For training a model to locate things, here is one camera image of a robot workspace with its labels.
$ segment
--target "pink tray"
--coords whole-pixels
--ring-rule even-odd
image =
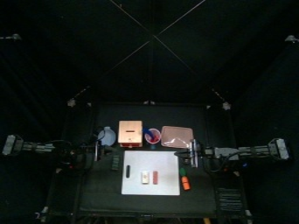
[[[192,129],[163,126],[161,145],[172,148],[189,148],[192,140]]]

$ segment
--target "cutting board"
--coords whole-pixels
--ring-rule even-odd
[[[143,184],[143,172],[148,173],[147,184]],[[153,172],[157,172],[157,184]],[[179,161],[173,151],[125,151],[121,194],[180,195]]]

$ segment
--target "orange box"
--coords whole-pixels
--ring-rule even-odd
[[[120,121],[117,130],[117,142],[121,147],[143,146],[143,122],[141,121]]]

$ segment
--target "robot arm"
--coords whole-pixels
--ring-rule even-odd
[[[275,138],[267,145],[239,148],[204,148],[196,140],[191,140],[191,147],[185,152],[176,152],[175,155],[197,167],[197,157],[219,161],[219,168],[212,172],[220,172],[231,162],[244,161],[249,158],[272,158],[275,161],[289,159],[285,140]]]

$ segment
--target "orange object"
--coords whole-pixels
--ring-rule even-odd
[[[211,219],[209,218],[203,218],[204,224],[211,224]]]
[[[184,191],[191,190],[189,180],[187,177],[181,177],[181,187]]]

